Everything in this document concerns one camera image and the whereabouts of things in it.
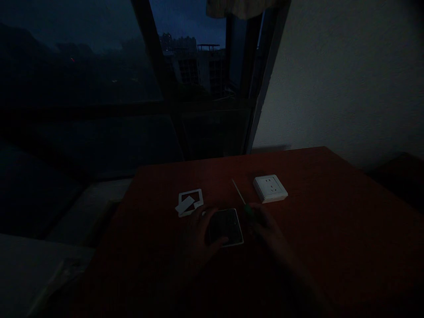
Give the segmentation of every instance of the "distant building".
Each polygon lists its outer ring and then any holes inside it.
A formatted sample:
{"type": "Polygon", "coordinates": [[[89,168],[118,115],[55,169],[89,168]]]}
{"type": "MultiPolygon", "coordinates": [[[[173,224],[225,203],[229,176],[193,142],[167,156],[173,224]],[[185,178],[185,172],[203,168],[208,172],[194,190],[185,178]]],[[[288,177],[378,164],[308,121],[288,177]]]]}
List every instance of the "distant building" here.
{"type": "Polygon", "coordinates": [[[162,50],[168,49],[163,51],[163,55],[167,71],[172,78],[182,84],[201,85],[217,98],[228,95],[225,89],[225,49],[220,49],[217,44],[197,45],[195,39],[191,42],[191,45],[194,45],[194,51],[193,48],[183,49],[172,46],[170,43],[176,42],[172,40],[170,34],[164,34],[161,37],[161,45],[162,50]]]}

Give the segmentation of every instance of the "dark sky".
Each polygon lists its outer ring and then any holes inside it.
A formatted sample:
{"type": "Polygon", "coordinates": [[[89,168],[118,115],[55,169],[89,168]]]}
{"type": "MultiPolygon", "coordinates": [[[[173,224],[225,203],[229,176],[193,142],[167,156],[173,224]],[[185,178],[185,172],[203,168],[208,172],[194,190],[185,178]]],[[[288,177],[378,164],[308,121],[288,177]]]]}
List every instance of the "dark sky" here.
{"type": "MultiPolygon", "coordinates": [[[[151,0],[159,34],[195,37],[197,43],[225,47],[225,19],[206,16],[206,0],[151,0]]],[[[0,22],[28,29],[50,47],[86,43],[95,52],[118,49],[139,36],[130,0],[2,0],[0,22]]]]}

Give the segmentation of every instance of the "white wall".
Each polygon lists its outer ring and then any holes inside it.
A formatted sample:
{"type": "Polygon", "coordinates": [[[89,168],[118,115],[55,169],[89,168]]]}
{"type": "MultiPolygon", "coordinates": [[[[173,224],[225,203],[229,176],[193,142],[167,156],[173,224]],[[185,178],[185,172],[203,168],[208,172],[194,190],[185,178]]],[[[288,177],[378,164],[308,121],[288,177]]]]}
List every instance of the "white wall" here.
{"type": "Polygon", "coordinates": [[[422,12],[402,0],[292,0],[253,148],[327,146],[366,168],[424,157],[422,12]]]}

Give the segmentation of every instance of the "red table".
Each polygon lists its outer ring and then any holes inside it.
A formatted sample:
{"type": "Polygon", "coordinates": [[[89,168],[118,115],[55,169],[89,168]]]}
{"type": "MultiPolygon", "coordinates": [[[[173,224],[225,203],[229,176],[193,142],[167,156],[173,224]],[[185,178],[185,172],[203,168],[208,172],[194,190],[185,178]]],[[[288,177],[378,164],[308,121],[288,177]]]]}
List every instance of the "red table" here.
{"type": "Polygon", "coordinates": [[[284,279],[249,232],[231,182],[258,202],[252,182],[267,174],[289,194],[267,208],[338,313],[395,314],[417,295],[424,218],[320,147],[141,167],[83,277],[75,316],[116,317],[134,297],[142,306],[187,222],[174,210],[178,194],[197,188],[205,203],[237,209],[245,243],[221,249],[184,291],[181,307],[187,315],[284,312],[284,279]]]}

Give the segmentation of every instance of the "wall socket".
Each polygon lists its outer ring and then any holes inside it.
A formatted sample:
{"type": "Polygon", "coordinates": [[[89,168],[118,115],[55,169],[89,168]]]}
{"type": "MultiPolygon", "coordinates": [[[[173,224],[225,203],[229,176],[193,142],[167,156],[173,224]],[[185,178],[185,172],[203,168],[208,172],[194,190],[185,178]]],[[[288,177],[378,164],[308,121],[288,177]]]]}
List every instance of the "wall socket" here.
{"type": "Polygon", "coordinates": [[[280,201],[288,197],[286,189],[275,174],[256,177],[253,186],[262,203],[280,201]]]}

